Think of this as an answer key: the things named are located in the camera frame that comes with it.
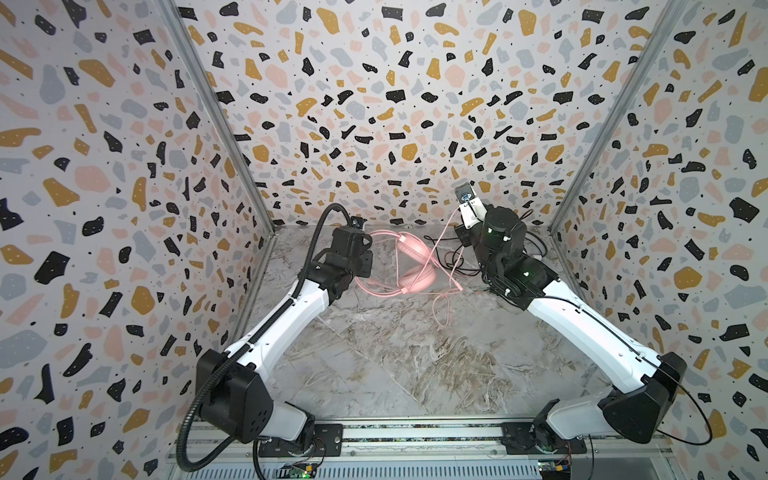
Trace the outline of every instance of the gray speckle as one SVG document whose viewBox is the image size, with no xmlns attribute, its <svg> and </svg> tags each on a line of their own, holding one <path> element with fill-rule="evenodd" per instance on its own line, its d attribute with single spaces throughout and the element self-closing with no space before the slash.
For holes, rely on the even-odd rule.
<svg viewBox="0 0 768 480">
<path fill-rule="evenodd" d="M 125 182 L 125 167 L 121 162 L 114 162 L 114 165 L 112 165 L 112 173 L 119 181 Z"/>
<path fill-rule="evenodd" d="M 154 85 L 155 87 L 160 87 L 165 91 L 168 91 L 168 87 L 166 86 L 165 83 L 163 83 L 162 77 L 160 76 L 159 73 L 152 70 L 151 68 L 145 68 L 144 74 L 147 75 L 147 80 L 149 80 L 149 82 L 152 85 Z"/>
<path fill-rule="evenodd" d="M 528 114 L 528 106 L 522 101 L 517 101 L 509 108 L 509 114 L 515 120 L 525 120 L 525 115 Z"/>
<path fill-rule="evenodd" d="M 123 210 L 126 205 L 128 205 L 128 201 L 120 197 L 109 197 L 104 202 L 106 208 L 117 208 L 118 210 Z"/>
<path fill-rule="evenodd" d="M 123 101 L 123 103 L 120 105 L 120 109 L 123 112 L 131 114 L 136 118 L 144 118 L 147 116 L 147 109 L 144 108 L 142 104 L 130 98 L 126 98 Z"/>
<path fill-rule="evenodd" d="M 10 174 L 20 174 L 22 167 L 28 163 L 29 160 L 26 158 L 0 158 L 0 170 Z"/>
<path fill-rule="evenodd" d="M 134 233 L 133 239 L 134 245 L 136 246 L 136 254 L 147 262 L 152 260 L 157 250 L 155 250 L 147 236 L 144 235 L 144 232 L 139 230 Z"/>
<path fill-rule="evenodd" d="M 331 55 L 333 55 L 336 60 L 341 64 L 342 67 L 352 67 L 354 63 L 352 62 L 352 59 L 347 55 L 346 51 L 343 48 L 334 48 L 331 50 Z"/>
<path fill-rule="evenodd" d="M 761 286 L 736 286 L 733 290 L 726 293 L 725 300 L 728 305 L 734 310 L 752 305 L 753 303 L 762 302 L 768 298 L 768 293 Z"/>
<path fill-rule="evenodd" d="M 38 420 L 38 424 L 36 425 L 36 428 L 38 432 L 42 433 L 43 435 L 47 435 L 51 432 L 51 421 L 53 420 L 53 414 L 50 412 L 46 412 L 43 414 L 42 417 Z"/>
<path fill-rule="evenodd" d="M 563 59 L 565 60 L 565 63 L 568 63 L 571 61 L 571 52 L 573 51 L 574 46 L 571 45 L 571 41 L 567 38 L 563 40 L 562 43 L 560 43 L 560 48 L 558 48 L 558 53 L 563 56 Z"/>
<path fill-rule="evenodd" d="M 478 15 L 478 25 L 492 25 L 502 10 L 502 3 L 497 2 L 491 8 Z"/>
<path fill-rule="evenodd" d="M 382 60 L 386 60 L 386 43 L 379 37 L 373 37 L 371 40 L 371 50 L 379 54 Z"/>
<path fill-rule="evenodd" d="M 535 65 L 533 61 L 533 55 L 531 55 L 530 50 L 528 49 L 518 50 L 518 52 L 515 53 L 515 55 L 517 55 L 518 58 L 520 59 L 520 65 L 523 68 L 532 68 Z"/>
<path fill-rule="evenodd" d="M 22 330 L 0 340 L 0 369 L 8 369 L 34 359 L 48 342 L 32 330 Z"/>
<path fill-rule="evenodd" d="M 416 83 L 413 85 L 413 88 L 411 88 L 411 95 L 416 95 L 420 93 L 422 90 L 424 90 L 424 86 L 422 85 L 421 78 L 416 79 Z"/>
<path fill-rule="evenodd" d="M 4 300 L 13 300 L 17 296 L 24 295 L 27 291 L 27 280 L 18 273 L 7 273 L 0 283 L 0 297 Z"/>
<path fill-rule="evenodd" d="M 103 121 L 105 124 L 109 125 L 112 128 L 116 128 L 116 129 L 120 130 L 123 127 L 123 119 L 118 117 L 118 116 L 116 116 L 116 115 L 113 115 L 113 114 L 109 114 L 109 115 L 99 114 L 98 116 L 101 119 L 101 121 Z"/>
<path fill-rule="evenodd" d="M 80 283 L 85 283 L 87 285 L 91 285 L 93 283 L 96 283 L 96 279 L 98 278 L 98 273 L 96 272 L 85 272 L 85 278 L 83 280 L 80 280 Z"/>
<path fill-rule="evenodd" d="M 741 59 L 746 57 L 749 53 L 750 51 L 748 49 L 741 48 L 740 50 L 722 54 L 712 60 L 712 66 L 721 71 L 730 70 L 735 67 L 737 63 L 740 63 Z"/>
<path fill-rule="evenodd" d="M 118 405 L 118 418 L 121 419 L 131 413 L 131 408 L 133 408 L 131 402 L 122 402 Z"/>
<path fill-rule="evenodd" d="M 58 79 L 56 69 L 50 65 L 43 67 L 43 82 L 40 84 L 40 98 L 48 105 L 61 101 L 65 95 L 64 84 Z"/>
<path fill-rule="evenodd" d="M 35 192 L 27 192 L 25 196 L 22 197 L 22 200 L 25 204 L 29 205 L 30 207 L 34 207 L 35 205 L 40 203 L 40 197 Z"/>
<path fill-rule="evenodd" d="M 281 25 L 290 25 L 294 23 L 296 21 L 296 2 L 294 0 L 290 0 L 285 8 L 277 12 L 277 15 L 275 15 L 275 20 L 277 20 L 277 23 Z"/>
<path fill-rule="evenodd" d="M 74 43 L 85 53 L 91 53 L 91 51 L 94 49 L 93 45 L 91 45 L 91 41 L 88 40 L 85 35 L 80 33 L 79 30 L 74 31 L 74 38 L 72 39 L 72 43 Z"/>
<path fill-rule="evenodd" d="M 680 200 L 687 204 L 699 194 L 699 179 L 696 177 L 685 177 L 680 181 Z"/>
<path fill-rule="evenodd" d="M 723 138 L 731 144 L 739 143 L 739 140 L 741 140 L 741 130 L 744 128 L 744 120 L 736 115 L 729 115 L 725 122 L 726 127 Z"/>
<path fill-rule="evenodd" d="M 432 141 L 442 141 L 445 138 L 445 130 L 448 128 L 448 122 L 441 120 L 432 129 Z"/>
<path fill-rule="evenodd" d="M 137 3 L 134 5 L 134 12 L 138 18 L 144 18 L 149 15 L 149 5 L 146 2 Z"/>
<path fill-rule="evenodd" d="M 501 47 L 496 48 L 496 57 L 498 58 L 498 63 L 505 64 L 509 61 L 509 53 L 507 53 L 506 50 L 502 50 Z"/>
<path fill-rule="evenodd" d="M 281 121 L 275 131 L 277 132 L 277 139 L 279 141 L 290 142 L 290 126 L 288 125 L 288 122 Z"/>
<path fill-rule="evenodd" d="M 91 385 L 93 383 L 106 383 L 109 381 L 109 374 L 112 372 L 110 366 L 100 366 L 92 374 L 78 382 L 78 386 Z"/>
<path fill-rule="evenodd" d="M 323 63 L 326 60 L 326 56 L 320 50 L 315 50 L 314 48 L 312 48 L 311 45 L 310 45 L 310 53 L 315 58 L 317 63 Z"/>
<path fill-rule="evenodd" d="M 359 102 L 357 101 L 351 101 L 346 105 L 346 113 L 350 114 L 355 118 L 356 120 L 362 120 L 366 117 L 366 108 L 363 107 Z"/>
<path fill-rule="evenodd" d="M 63 220 L 54 220 L 53 223 L 56 224 L 58 232 L 61 234 L 61 242 L 67 245 L 74 245 L 74 237 L 77 235 L 78 226 Z"/>
<path fill-rule="evenodd" d="M 717 100 L 713 101 L 710 109 L 707 111 L 707 121 L 716 121 L 720 119 L 720 107 L 717 106 Z"/>
<path fill-rule="evenodd" d="M 716 312 L 719 306 L 720 306 L 720 299 L 717 297 L 714 297 L 712 300 L 710 300 L 709 302 L 706 302 L 701 307 L 705 312 Z"/>
<path fill-rule="evenodd" d="M 184 155 L 184 152 L 181 150 L 171 150 L 168 154 L 168 163 L 173 168 L 178 168 L 180 170 L 183 170 L 187 168 L 187 156 Z"/>
<path fill-rule="evenodd" d="M 725 180 L 725 191 L 729 194 L 735 194 L 737 192 L 741 192 L 741 190 L 744 189 L 746 186 L 746 180 L 743 178 L 729 178 L 728 180 Z"/>
<path fill-rule="evenodd" d="M 728 425 L 730 426 L 730 431 L 736 435 L 744 435 L 746 433 L 746 425 L 736 417 L 733 417 Z"/>
</svg>

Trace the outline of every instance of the headphone ear cup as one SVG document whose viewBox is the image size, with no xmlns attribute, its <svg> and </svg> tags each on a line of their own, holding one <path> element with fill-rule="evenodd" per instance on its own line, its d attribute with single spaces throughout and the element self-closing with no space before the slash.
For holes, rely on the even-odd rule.
<svg viewBox="0 0 768 480">
<path fill-rule="evenodd" d="M 428 263 L 426 268 L 424 268 L 422 275 L 419 276 L 419 272 L 422 271 L 422 268 L 424 268 L 424 265 L 414 266 L 412 269 L 408 270 L 405 275 L 398 278 L 398 285 L 400 285 L 401 288 L 408 289 L 409 293 L 421 292 L 426 287 L 432 285 L 435 280 L 437 280 L 435 267 Z"/>
</svg>

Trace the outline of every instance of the black speckle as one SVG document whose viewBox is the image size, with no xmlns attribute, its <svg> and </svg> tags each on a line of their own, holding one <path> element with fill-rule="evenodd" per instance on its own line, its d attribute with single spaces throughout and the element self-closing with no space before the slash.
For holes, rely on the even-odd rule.
<svg viewBox="0 0 768 480">
<path fill-rule="evenodd" d="M 123 151 L 123 144 L 122 144 L 122 142 L 120 142 L 117 138 L 115 138 L 108 131 L 104 132 L 104 139 L 107 141 L 107 146 L 109 146 L 109 151 L 116 151 L 116 152 L 122 152 Z"/>
<path fill-rule="evenodd" d="M 139 42 L 139 45 L 144 45 L 145 43 L 154 41 L 152 32 L 149 30 L 137 31 L 134 33 L 134 38 L 136 38 L 136 41 Z"/>
<path fill-rule="evenodd" d="M 74 0 L 61 0 L 61 2 L 64 3 L 64 8 L 67 9 L 69 18 L 72 19 L 72 23 L 74 23 L 74 26 L 77 28 L 80 28 L 80 22 L 82 22 L 87 18 L 87 15 L 85 13 L 85 7 L 82 7 L 74 3 Z"/>
<path fill-rule="evenodd" d="M 58 433 L 58 446 L 67 445 L 74 439 L 74 422 L 72 417 L 68 417 L 56 422 L 56 432 Z"/>
<path fill-rule="evenodd" d="M 760 212 L 760 209 L 747 202 L 741 197 L 736 197 L 730 201 L 728 206 L 733 210 L 733 216 L 745 220 L 747 223 L 751 222 L 755 216 Z"/>
<path fill-rule="evenodd" d="M 599 10 L 587 10 L 586 8 L 581 13 L 581 20 L 584 20 L 586 22 L 594 22 L 594 23 L 600 23 L 601 18 L 603 18 L 603 14 L 605 12 L 600 12 Z"/>
<path fill-rule="evenodd" d="M 40 29 L 48 35 L 54 35 L 56 33 L 56 27 L 40 15 L 35 15 L 35 25 L 40 27 Z"/>
<path fill-rule="evenodd" d="M 219 9 L 219 15 L 222 17 L 238 16 L 240 13 L 237 11 L 237 2 L 228 3 Z"/>
<path fill-rule="evenodd" d="M 57 276 L 64 275 L 64 271 L 67 269 L 67 262 L 69 262 L 69 257 L 66 255 L 56 251 L 50 252 L 43 261 L 43 264 L 38 268 L 35 274 L 35 281 L 48 285 Z"/>
</svg>

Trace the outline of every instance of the black cable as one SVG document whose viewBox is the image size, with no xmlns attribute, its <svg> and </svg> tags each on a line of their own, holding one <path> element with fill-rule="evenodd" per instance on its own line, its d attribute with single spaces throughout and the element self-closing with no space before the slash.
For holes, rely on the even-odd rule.
<svg viewBox="0 0 768 480">
<path fill-rule="evenodd" d="M 346 224 L 351 224 L 349 214 L 342 204 L 330 204 L 328 207 L 326 207 L 325 210 L 323 210 L 323 213 L 320 215 L 320 218 L 317 221 L 317 225 L 315 226 L 315 232 L 312 234 L 310 248 L 306 252 L 306 259 L 304 259 L 304 266 L 301 268 L 301 272 L 299 272 L 299 282 L 296 284 L 296 288 L 293 290 L 293 295 L 291 295 L 291 297 L 294 299 L 299 298 L 301 287 L 304 286 L 304 280 L 306 280 L 307 275 L 310 274 L 310 264 L 312 263 L 312 258 L 315 255 L 315 246 L 317 245 L 317 240 L 320 237 L 320 231 L 323 229 L 323 224 L 326 221 L 326 217 L 328 217 L 328 214 L 330 214 L 332 210 L 341 212 L 346 219 Z"/>
<path fill-rule="evenodd" d="M 192 427 L 192 422 L 197 415 L 197 410 L 200 408 L 200 405 L 203 404 L 203 400 L 208 395 L 208 393 L 210 393 L 214 386 L 216 386 L 218 382 L 220 382 L 221 379 L 227 374 L 229 369 L 232 368 L 232 366 L 237 363 L 237 360 L 241 356 L 245 355 L 248 350 L 250 350 L 250 345 L 243 345 L 231 357 L 226 359 L 224 363 L 222 363 L 221 366 L 214 370 L 213 374 L 208 377 L 208 380 L 206 380 L 203 386 L 200 387 L 200 390 L 197 391 L 194 400 L 192 400 L 192 404 L 190 405 L 189 410 L 187 410 L 187 414 L 184 416 L 184 420 L 181 422 L 179 436 L 176 440 L 176 463 L 179 465 L 179 468 L 185 472 L 195 472 L 196 470 L 200 470 L 201 468 L 205 467 L 211 463 L 214 458 L 219 456 L 219 454 L 226 447 L 228 447 L 230 443 L 234 442 L 235 438 L 233 436 L 227 437 L 219 445 L 216 445 L 216 448 L 211 451 L 211 453 L 197 462 L 192 462 L 187 456 L 187 440 L 189 439 L 190 429 Z"/>
<path fill-rule="evenodd" d="M 594 474 L 594 445 L 592 444 L 592 435 L 588 435 L 589 437 L 589 449 L 592 451 L 592 466 L 589 469 L 589 476 L 587 477 L 587 480 L 592 480 L 592 474 Z"/>
<path fill-rule="evenodd" d="M 259 442 L 259 439 L 253 440 L 253 453 L 251 454 L 251 457 L 253 457 L 253 469 L 256 470 L 256 477 L 259 480 L 266 480 L 264 473 L 261 471 L 261 466 L 259 465 Z"/>
<path fill-rule="evenodd" d="M 509 304 L 511 304 L 511 305 L 513 305 L 513 306 L 516 306 L 516 307 L 520 308 L 520 306 L 518 306 L 518 305 L 515 305 L 513 302 L 511 302 L 511 301 L 510 301 L 509 299 L 507 299 L 506 297 L 504 297 L 504 296 L 502 296 L 502 295 L 500 295 L 500 297 L 501 297 L 501 298 L 503 298 L 504 300 L 506 300 L 506 301 L 507 301 L 507 303 L 509 303 Z M 609 328 L 607 325 L 605 325 L 604 323 L 602 323 L 602 322 L 601 322 L 601 321 L 600 321 L 600 320 L 599 320 L 599 319 L 598 319 L 596 316 L 592 315 L 592 314 L 591 314 L 591 313 L 589 313 L 587 310 L 584 310 L 584 309 L 582 309 L 582 308 L 581 308 L 581 307 L 580 307 L 580 306 L 579 306 L 579 305 L 578 305 L 576 302 L 572 302 L 572 301 L 570 301 L 570 300 L 568 300 L 568 299 L 565 299 L 565 298 L 561 298 L 561 297 L 559 297 L 559 296 L 549 296 L 549 295 L 545 295 L 545 296 L 530 296 L 530 297 L 523 297 L 523 296 L 521 296 L 521 297 L 516 297 L 516 298 L 518 298 L 518 299 L 526 299 L 526 300 L 536 300 L 536 299 L 550 299 L 550 300 L 560 300 L 561 302 L 570 303 L 572 306 L 576 307 L 576 308 L 577 308 L 577 309 L 579 309 L 581 312 L 583 312 L 583 313 L 586 313 L 586 314 L 587 314 L 589 317 L 591 317 L 591 318 L 592 318 L 592 319 L 593 319 L 595 322 L 599 323 L 599 324 L 600 324 L 600 325 L 601 325 L 603 328 L 605 328 L 605 329 L 606 329 L 608 332 L 610 332 L 610 333 L 611 333 L 611 335 L 615 336 L 615 337 L 616 337 L 616 338 L 617 338 L 617 339 L 618 339 L 620 342 L 622 342 L 622 343 L 623 343 L 623 344 L 624 344 L 624 345 L 625 345 L 625 346 L 626 346 L 626 347 L 627 347 L 627 348 L 628 348 L 628 349 L 629 349 L 631 352 L 633 352 L 633 353 L 634 353 L 634 354 L 635 354 L 635 355 L 636 355 L 638 358 L 641 358 L 641 359 L 642 359 L 643 361 L 645 361 L 645 362 L 646 362 L 648 365 L 650 365 L 650 366 L 654 367 L 654 368 L 655 368 L 655 369 L 656 369 L 658 372 L 662 372 L 664 375 L 666 375 L 667 377 L 669 377 L 669 378 L 670 378 L 670 380 L 672 380 L 673 382 L 675 382 L 675 384 L 676 384 L 678 387 L 680 387 L 680 389 L 681 389 L 681 390 L 683 390 L 683 392 L 685 392 L 685 394 L 686 394 L 686 395 L 688 395 L 688 398 L 689 398 L 689 399 L 690 399 L 690 400 L 691 400 L 691 401 L 694 403 L 694 405 L 696 406 L 696 409 L 697 409 L 697 410 L 699 411 L 699 413 L 701 414 L 701 418 L 702 418 L 702 419 L 704 419 L 704 423 L 707 425 L 707 431 L 709 432 L 709 436 L 710 436 L 710 437 L 709 437 L 707 440 L 705 440 L 704 442 L 688 442 L 687 440 L 683 440 L 683 439 L 681 439 L 681 438 L 678 438 L 678 437 L 676 437 L 676 436 L 674 436 L 674 435 L 670 435 L 669 433 L 666 433 L 666 432 L 662 432 L 662 431 L 661 431 L 661 430 L 659 430 L 659 429 L 657 429 L 656 431 L 657 431 L 657 432 L 659 432 L 659 433 L 660 433 L 660 434 L 662 434 L 662 435 L 666 435 L 667 437 L 669 437 L 669 438 L 671 438 L 671 439 L 673 439 L 673 440 L 677 440 L 678 442 L 682 442 L 682 443 L 685 443 L 685 444 L 687 444 L 687 445 L 702 446 L 702 445 L 707 445 L 708 443 L 712 442 L 712 440 L 713 440 L 712 425 L 710 425 L 710 420 L 707 418 L 707 415 L 705 415 L 705 414 L 704 414 L 704 411 L 701 409 L 701 406 L 699 405 L 699 402 L 697 402 L 697 401 L 696 401 L 696 399 L 694 398 L 694 396 L 693 396 L 693 395 L 691 395 L 691 394 L 690 394 L 690 392 L 688 392 L 688 390 L 687 390 L 687 389 L 686 389 L 686 388 L 685 388 L 685 387 L 684 387 L 684 386 L 683 386 L 683 385 L 682 385 L 682 384 L 681 384 L 679 381 L 677 381 L 677 379 L 675 379 L 675 378 L 674 378 L 672 375 L 670 375 L 669 373 L 665 372 L 663 369 L 660 369 L 658 366 L 654 365 L 654 364 L 653 364 L 653 363 L 652 363 L 650 360 L 648 360 L 647 358 L 645 358 L 644 356 L 642 356 L 642 355 L 640 354 L 640 352 L 638 352 L 636 349 L 634 349 L 634 348 L 633 348 L 633 347 L 632 347 L 632 346 L 631 346 L 629 343 L 627 343 L 626 341 L 624 341 L 624 339 L 622 339 L 622 338 L 621 338 L 621 337 L 620 337 L 618 334 L 616 334 L 616 332 L 614 332 L 614 331 L 613 331 L 611 328 Z"/>
</svg>

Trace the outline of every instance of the pink cable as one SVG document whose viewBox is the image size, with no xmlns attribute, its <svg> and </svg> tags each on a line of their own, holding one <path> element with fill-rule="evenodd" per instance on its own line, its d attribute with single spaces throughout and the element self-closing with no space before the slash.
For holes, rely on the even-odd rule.
<svg viewBox="0 0 768 480">
<path fill-rule="evenodd" d="M 448 218 L 448 221 L 445 223 L 445 226 L 443 227 L 442 232 L 440 233 L 440 237 L 438 237 L 437 241 L 435 242 L 435 245 L 429 251 L 429 260 L 424 262 L 424 265 L 422 266 L 422 269 L 419 271 L 419 274 L 411 282 L 410 285 L 404 286 L 404 287 L 399 285 L 400 265 L 399 265 L 399 260 L 398 260 L 398 255 L 397 255 L 397 248 L 396 248 L 396 250 L 395 250 L 395 272 L 396 272 L 396 276 L 397 276 L 397 279 L 398 279 L 398 286 L 397 287 L 392 287 L 392 286 L 385 285 L 384 283 L 378 282 L 376 280 L 368 280 L 369 284 L 374 284 L 374 285 L 378 285 L 378 286 L 381 286 L 381 287 L 386 288 L 386 289 L 390 289 L 389 292 L 375 292 L 375 291 L 367 288 L 365 285 L 363 285 L 362 281 L 360 281 L 360 278 L 355 278 L 355 281 L 357 282 L 358 286 L 364 292 L 366 292 L 366 293 L 368 293 L 370 295 L 373 295 L 373 296 L 377 296 L 379 298 L 391 298 L 391 297 L 398 296 L 398 295 L 401 295 L 401 294 L 404 294 L 404 293 L 423 293 L 425 295 L 437 295 L 437 297 L 432 301 L 432 317 L 434 318 L 434 320 L 438 324 L 438 326 L 440 326 L 440 327 L 447 326 L 448 323 L 450 322 L 450 319 L 451 319 L 451 313 L 450 313 L 451 300 L 448 297 L 448 295 L 453 295 L 453 294 L 462 292 L 464 289 L 462 288 L 461 284 L 458 281 L 456 281 L 456 279 L 454 279 L 454 277 L 453 277 L 454 273 L 455 273 L 455 270 L 456 270 L 456 266 L 458 265 L 458 261 L 456 261 L 453 264 L 453 268 L 451 269 L 451 273 L 448 273 L 445 270 L 445 268 L 443 268 L 442 264 L 439 262 L 437 257 L 435 257 L 435 251 L 437 250 L 437 246 L 440 243 L 440 240 L 442 240 L 443 236 L 445 235 L 445 232 L 447 231 L 447 229 L 449 227 L 449 224 L 451 223 L 451 220 L 453 219 L 454 215 L 456 215 L 457 211 L 458 211 L 458 207 L 455 210 L 453 210 L 453 212 L 451 213 L 451 216 Z M 424 248 L 427 248 L 426 245 L 424 244 L 424 242 L 420 238 L 418 238 L 416 235 L 414 235 L 413 233 L 410 233 L 410 232 L 393 232 L 391 230 L 376 230 L 376 231 L 371 233 L 371 237 L 376 237 L 376 236 L 381 236 L 381 235 L 387 235 L 387 236 L 395 237 L 396 241 L 398 241 L 401 236 L 406 236 L 406 237 L 412 238 L 415 241 L 420 242 L 422 245 L 424 245 Z M 459 251 L 458 257 L 461 258 L 463 253 L 464 253 L 464 247 L 462 247 L 461 250 Z M 445 292 L 440 292 L 440 293 L 438 293 L 438 292 L 413 292 L 413 291 L 411 291 L 411 288 L 413 288 L 413 285 L 416 284 L 416 282 L 420 278 L 422 278 L 422 275 L 423 275 L 424 271 L 426 270 L 427 265 L 429 265 L 430 261 L 432 263 L 434 263 L 440 270 L 442 270 L 443 273 L 448 275 L 449 289 L 446 290 Z M 439 320 L 437 320 L 437 312 L 435 311 L 435 304 L 441 298 L 445 298 L 446 300 L 448 300 L 448 311 L 447 311 L 447 313 L 445 315 L 445 323 L 440 323 Z"/>
</svg>

